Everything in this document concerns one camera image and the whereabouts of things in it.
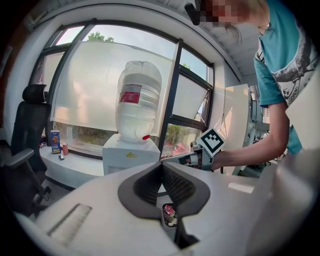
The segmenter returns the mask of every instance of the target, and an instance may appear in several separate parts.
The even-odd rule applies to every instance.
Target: shirt sleeve
[[[284,102],[285,99],[277,86],[277,82],[267,66],[255,57],[254,67],[258,81],[260,106],[265,108],[268,105]]]

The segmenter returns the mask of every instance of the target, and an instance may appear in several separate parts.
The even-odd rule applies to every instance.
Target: red can
[[[69,154],[69,150],[68,150],[68,144],[67,143],[63,143],[62,144],[62,152],[63,152],[63,155],[66,156]]]

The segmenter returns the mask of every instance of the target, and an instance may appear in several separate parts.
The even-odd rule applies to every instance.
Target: black and white square marker
[[[224,145],[223,139],[214,129],[206,131],[196,139],[196,142],[201,144],[211,157],[213,157]]]

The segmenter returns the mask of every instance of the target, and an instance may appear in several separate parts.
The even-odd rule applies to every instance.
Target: forearm
[[[259,165],[281,156],[285,149],[285,145],[269,135],[253,145],[221,151],[213,158],[213,162],[217,167]]]

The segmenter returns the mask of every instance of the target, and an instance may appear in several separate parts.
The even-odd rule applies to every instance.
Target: teal t-shirt
[[[319,57],[294,14],[280,0],[267,0],[267,3],[269,27],[259,37],[254,58],[260,105],[268,107],[285,101],[289,106],[307,85]],[[293,126],[287,148],[290,154],[302,149]]]

